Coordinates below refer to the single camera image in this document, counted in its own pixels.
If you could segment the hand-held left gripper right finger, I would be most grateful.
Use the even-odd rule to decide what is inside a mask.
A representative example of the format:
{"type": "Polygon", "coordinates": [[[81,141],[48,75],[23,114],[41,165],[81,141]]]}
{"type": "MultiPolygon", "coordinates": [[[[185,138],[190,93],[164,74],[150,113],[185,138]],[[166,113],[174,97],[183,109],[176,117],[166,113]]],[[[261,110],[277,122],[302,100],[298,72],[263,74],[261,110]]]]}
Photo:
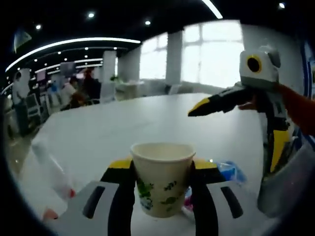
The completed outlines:
{"type": "Polygon", "coordinates": [[[194,159],[189,185],[197,236],[254,236],[268,221],[256,196],[227,181],[214,163],[194,159]]]}

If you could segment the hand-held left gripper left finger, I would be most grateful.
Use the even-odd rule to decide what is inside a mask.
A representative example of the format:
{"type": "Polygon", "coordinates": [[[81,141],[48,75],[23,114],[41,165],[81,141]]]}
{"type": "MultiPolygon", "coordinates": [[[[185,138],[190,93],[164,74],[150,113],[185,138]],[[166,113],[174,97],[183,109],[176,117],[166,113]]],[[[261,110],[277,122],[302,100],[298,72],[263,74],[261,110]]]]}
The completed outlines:
{"type": "Polygon", "coordinates": [[[99,181],[87,184],[53,220],[57,236],[129,236],[135,203],[130,158],[112,162],[99,181]]]}

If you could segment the person's right hand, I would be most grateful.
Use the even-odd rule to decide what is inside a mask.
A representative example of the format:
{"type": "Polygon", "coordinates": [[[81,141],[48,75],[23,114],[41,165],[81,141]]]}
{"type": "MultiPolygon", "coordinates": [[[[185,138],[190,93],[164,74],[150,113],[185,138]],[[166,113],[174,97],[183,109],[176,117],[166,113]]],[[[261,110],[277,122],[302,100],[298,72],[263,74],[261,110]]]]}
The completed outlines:
{"type": "Polygon", "coordinates": [[[257,108],[257,102],[256,102],[256,95],[254,95],[252,97],[252,100],[245,103],[245,104],[242,104],[242,105],[239,105],[238,108],[240,110],[258,110],[257,108]]]}

